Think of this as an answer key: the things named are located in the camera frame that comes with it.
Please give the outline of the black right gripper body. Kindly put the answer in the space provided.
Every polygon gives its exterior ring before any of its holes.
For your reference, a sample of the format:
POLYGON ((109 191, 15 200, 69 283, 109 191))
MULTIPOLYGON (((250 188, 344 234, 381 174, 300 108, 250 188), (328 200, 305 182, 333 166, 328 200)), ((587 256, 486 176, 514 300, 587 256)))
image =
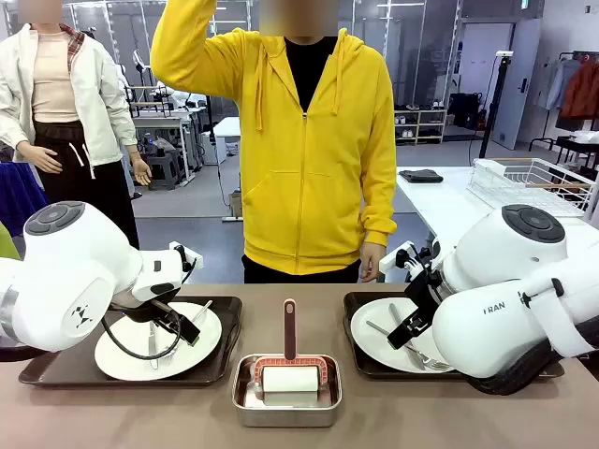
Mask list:
POLYGON ((437 288, 442 280, 439 273, 419 273, 412 275, 405 290, 406 296, 416 305, 410 317, 420 323, 431 323, 442 299, 437 288))

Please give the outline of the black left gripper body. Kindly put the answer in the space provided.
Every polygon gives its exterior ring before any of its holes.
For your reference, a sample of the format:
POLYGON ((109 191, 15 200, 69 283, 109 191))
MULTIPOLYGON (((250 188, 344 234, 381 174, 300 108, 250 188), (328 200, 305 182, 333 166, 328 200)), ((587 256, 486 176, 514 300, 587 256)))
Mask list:
POLYGON ((166 318, 171 313, 171 307, 157 299, 147 301, 136 308, 128 308, 111 303, 109 310, 121 312, 136 323, 157 322, 166 318))

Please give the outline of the silver fork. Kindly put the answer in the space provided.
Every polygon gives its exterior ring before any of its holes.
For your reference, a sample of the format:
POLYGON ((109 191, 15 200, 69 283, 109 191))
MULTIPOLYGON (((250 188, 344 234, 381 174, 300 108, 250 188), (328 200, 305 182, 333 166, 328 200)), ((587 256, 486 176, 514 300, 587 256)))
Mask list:
MULTIPOLYGON (((206 314, 206 312, 210 309, 210 306, 212 305, 212 300, 209 300, 205 305, 203 305, 196 313, 195 316, 193 316, 192 318, 189 319, 189 322, 191 324, 193 324, 197 330, 200 330, 202 324, 205 321, 204 315, 206 314)), ((167 348, 166 349, 166 354, 162 356, 162 359, 171 359, 177 352, 177 350, 179 349, 179 347, 183 344, 183 339, 180 339, 179 342, 177 342, 171 349, 167 348)))
MULTIPOLYGON (((371 328, 377 330, 384 336, 386 336, 386 337, 389 336, 389 333, 385 329, 380 327, 379 325, 377 325, 371 321, 367 321, 366 324, 368 326, 370 326, 371 328)), ((450 367, 449 365, 447 365, 447 363, 444 363, 444 362, 441 362, 434 358, 431 358, 431 357, 425 355, 424 353, 420 352, 411 343, 405 343, 403 345, 403 347, 408 351, 408 353, 410 355, 413 355, 416 357, 416 359, 417 359, 416 364, 419 365, 421 368, 429 368, 429 369, 434 369, 434 370, 438 370, 438 371, 453 370, 453 368, 450 367)))

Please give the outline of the dark brown serving tray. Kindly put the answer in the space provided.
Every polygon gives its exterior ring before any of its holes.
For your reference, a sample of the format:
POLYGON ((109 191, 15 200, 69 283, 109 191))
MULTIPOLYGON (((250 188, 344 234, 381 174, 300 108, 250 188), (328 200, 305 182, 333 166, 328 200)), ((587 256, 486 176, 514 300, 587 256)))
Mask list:
POLYGON ((182 344, 171 359, 141 360, 121 351, 98 326, 83 342, 31 361, 19 381, 48 388, 200 388, 222 379, 241 332, 237 297, 177 297, 173 302, 205 305, 212 300, 193 346, 182 344))
POLYGON ((350 292, 343 299, 344 304, 344 319, 343 325, 345 334, 350 341, 354 355, 355 366, 363 376, 373 381, 463 381, 465 378, 461 373, 453 370, 441 374, 423 374, 407 373, 388 368, 381 363, 375 361, 362 350, 354 342, 351 336, 350 320, 359 306, 365 305, 370 301, 387 297, 407 297, 404 292, 350 292))

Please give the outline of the pink lint roller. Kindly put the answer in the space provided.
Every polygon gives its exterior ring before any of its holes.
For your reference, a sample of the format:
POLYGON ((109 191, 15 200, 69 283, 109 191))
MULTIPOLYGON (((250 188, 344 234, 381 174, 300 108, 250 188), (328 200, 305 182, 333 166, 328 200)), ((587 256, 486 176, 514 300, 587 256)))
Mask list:
POLYGON ((287 298, 283 305, 283 353, 263 355, 255 362, 254 382, 262 396, 318 395, 329 381, 329 368, 322 355, 300 355, 297 350, 297 303, 287 298))

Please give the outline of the person's left forearm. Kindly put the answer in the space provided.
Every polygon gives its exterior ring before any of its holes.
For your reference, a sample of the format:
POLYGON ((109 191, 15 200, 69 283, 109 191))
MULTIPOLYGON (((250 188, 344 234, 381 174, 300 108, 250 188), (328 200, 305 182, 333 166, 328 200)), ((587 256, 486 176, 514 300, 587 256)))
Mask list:
POLYGON ((397 225, 393 221, 395 179, 393 176, 367 176, 363 184, 364 209, 361 221, 365 242, 387 247, 397 225))

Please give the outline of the person's left hand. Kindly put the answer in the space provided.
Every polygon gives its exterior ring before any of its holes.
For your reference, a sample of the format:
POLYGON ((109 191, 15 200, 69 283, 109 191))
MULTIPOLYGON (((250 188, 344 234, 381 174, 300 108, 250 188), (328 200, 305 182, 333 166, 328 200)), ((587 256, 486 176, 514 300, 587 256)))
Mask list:
POLYGON ((379 263, 387 254, 387 247, 377 243, 366 242, 361 251, 362 282, 375 281, 379 275, 379 263))

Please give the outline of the large white table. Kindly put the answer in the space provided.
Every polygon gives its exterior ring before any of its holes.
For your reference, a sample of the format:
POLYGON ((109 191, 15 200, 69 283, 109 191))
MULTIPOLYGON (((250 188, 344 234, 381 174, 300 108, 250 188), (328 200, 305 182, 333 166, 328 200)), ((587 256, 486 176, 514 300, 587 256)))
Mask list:
MULTIPOLYGON (((444 180, 440 183, 414 184, 397 177, 398 189, 407 197, 418 216, 442 243, 455 245, 476 222, 492 211, 467 189, 470 167, 434 167, 444 180)), ((575 217, 558 219, 566 234, 570 256, 599 243, 599 229, 575 217)))

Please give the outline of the rectangular metal tin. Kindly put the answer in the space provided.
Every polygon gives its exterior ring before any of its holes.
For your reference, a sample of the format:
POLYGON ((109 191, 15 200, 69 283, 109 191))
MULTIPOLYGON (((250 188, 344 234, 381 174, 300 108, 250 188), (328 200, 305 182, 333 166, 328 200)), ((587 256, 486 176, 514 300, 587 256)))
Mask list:
POLYGON ((247 355, 239 362, 232 384, 232 403, 240 423, 245 427, 331 427, 343 403, 339 365, 324 355, 328 382, 320 387, 317 399, 308 401, 302 393, 299 405, 267 405, 257 393, 254 367, 259 355, 247 355))

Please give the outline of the mannequin in green trousers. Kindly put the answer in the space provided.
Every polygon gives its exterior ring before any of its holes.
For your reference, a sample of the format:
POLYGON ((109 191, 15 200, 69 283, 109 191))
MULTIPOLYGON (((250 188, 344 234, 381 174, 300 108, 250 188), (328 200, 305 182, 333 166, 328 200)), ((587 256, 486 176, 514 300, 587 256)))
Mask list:
POLYGON ((21 256, 6 227, 0 222, 0 258, 20 260, 21 256))

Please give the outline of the person in yellow hoodie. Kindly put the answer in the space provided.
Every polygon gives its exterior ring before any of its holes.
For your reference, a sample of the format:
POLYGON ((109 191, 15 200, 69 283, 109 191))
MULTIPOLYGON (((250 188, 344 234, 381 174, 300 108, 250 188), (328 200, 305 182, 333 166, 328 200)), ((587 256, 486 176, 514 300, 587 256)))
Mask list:
POLYGON ((261 0, 259 27, 211 36, 204 95, 240 115, 248 283, 361 282, 367 176, 393 176, 383 56, 338 24, 338 0, 261 0))

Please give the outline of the black pole with white box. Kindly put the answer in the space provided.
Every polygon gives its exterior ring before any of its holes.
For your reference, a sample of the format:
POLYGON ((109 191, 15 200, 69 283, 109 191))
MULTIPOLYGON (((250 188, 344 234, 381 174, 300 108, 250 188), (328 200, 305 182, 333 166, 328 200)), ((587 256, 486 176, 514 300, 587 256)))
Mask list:
POLYGON ((514 54, 514 52, 512 52, 512 51, 497 51, 496 52, 496 56, 500 57, 500 60, 499 60, 500 64, 499 64, 499 68, 498 68, 498 76, 497 76, 497 80, 495 83, 493 97, 492 97, 492 100, 489 105, 489 115, 488 115, 488 119, 487 119, 487 124, 486 124, 486 128, 485 128, 484 136, 483 136, 483 139, 481 142, 481 147, 479 150, 479 155, 478 155, 479 159, 484 159, 486 157, 486 153, 487 153, 487 149, 488 149, 489 141, 490 141, 490 135, 491 135, 492 129, 495 125, 497 112, 499 109, 499 105, 500 105, 500 101, 501 101, 501 97, 502 97, 502 93, 503 93, 507 70, 508 70, 509 65, 511 64, 513 54, 514 54))

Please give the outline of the black clothes rack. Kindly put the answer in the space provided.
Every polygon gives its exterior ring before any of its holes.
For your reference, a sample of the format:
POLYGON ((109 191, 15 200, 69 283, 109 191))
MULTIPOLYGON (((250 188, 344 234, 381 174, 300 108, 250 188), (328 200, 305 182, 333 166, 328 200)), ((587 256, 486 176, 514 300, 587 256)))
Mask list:
MULTIPOLYGON (((580 62, 580 66, 587 62, 599 63, 599 51, 564 51, 561 52, 557 61, 561 58, 576 59, 580 62)), ((542 136, 534 138, 528 147, 530 152, 534 145, 545 144, 551 151, 558 144, 559 140, 573 140, 576 144, 580 144, 583 139, 583 127, 585 122, 591 122, 590 132, 593 132, 595 124, 599 121, 599 117, 592 120, 577 120, 566 119, 561 116, 562 109, 545 110, 546 118, 544 122, 542 136)))

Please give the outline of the mannequin in white jacket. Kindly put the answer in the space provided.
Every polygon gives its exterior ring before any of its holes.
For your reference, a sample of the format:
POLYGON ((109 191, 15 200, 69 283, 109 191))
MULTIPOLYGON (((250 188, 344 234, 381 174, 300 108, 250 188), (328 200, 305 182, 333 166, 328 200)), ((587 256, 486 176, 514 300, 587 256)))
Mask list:
POLYGON ((62 0, 17 0, 22 29, 0 42, 0 141, 36 168, 51 203, 95 206, 139 246, 122 160, 142 160, 118 68, 104 46, 62 22, 62 0))

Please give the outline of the light blue shirt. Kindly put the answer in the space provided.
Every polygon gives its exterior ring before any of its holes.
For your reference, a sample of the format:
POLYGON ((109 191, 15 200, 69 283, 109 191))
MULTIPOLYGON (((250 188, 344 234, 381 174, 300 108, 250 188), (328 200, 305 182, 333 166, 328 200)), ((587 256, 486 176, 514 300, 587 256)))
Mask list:
POLYGON ((577 73, 580 62, 561 58, 546 69, 546 79, 536 97, 536 105, 545 110, 561 109, 570 79, 577 73))

